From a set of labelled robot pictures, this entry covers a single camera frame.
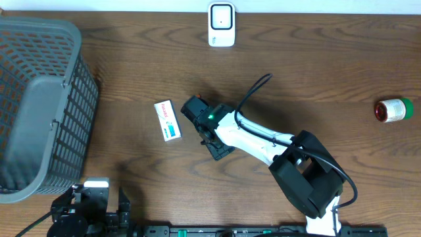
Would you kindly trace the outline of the white blue medicine box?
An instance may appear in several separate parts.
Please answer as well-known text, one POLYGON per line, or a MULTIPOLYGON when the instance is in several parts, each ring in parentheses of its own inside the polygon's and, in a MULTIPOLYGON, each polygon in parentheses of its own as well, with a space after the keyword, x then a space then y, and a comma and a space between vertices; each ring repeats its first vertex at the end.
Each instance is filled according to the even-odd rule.
POLYGON ((170 100, 154 104, 164 140, 170 141, 181 138, 182 134, 170 100))

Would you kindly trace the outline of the white jar green lid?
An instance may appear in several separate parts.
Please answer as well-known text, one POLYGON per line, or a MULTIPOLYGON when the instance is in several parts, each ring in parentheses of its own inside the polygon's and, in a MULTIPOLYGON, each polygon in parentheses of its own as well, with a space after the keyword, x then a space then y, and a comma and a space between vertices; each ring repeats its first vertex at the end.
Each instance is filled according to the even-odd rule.
POLYGON ((407 120, 414 114, 414 105, 411 100, 404 97, 383 100, 375 104, 374 114, 380 122, 407 120))

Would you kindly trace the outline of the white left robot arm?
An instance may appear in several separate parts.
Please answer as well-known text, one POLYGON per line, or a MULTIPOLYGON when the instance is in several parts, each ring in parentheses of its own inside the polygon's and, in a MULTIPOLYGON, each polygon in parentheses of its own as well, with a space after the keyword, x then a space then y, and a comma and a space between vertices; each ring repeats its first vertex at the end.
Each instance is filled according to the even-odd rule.
POLYGON ((108 212, 109 189, 78 184, 67 189, 51 205, 53 225, 48 236, 137 236, 130 221, 131 204, 119 191, 118 210, 108 212))

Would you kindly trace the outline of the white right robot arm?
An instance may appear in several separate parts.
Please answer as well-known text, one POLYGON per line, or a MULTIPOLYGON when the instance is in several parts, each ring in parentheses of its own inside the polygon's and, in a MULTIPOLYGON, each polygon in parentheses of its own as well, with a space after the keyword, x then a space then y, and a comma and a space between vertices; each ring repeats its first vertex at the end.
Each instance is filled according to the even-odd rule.
POLYGON ((305 215, 307 233, 339 234, 341 224, 334 208, 345 175, 313 134, 275 132, 227 105, 211 107, 196 95, 184 103, 181 112, 213 159, 218 161, 240 149, 267 165, 289 202, 305 215))

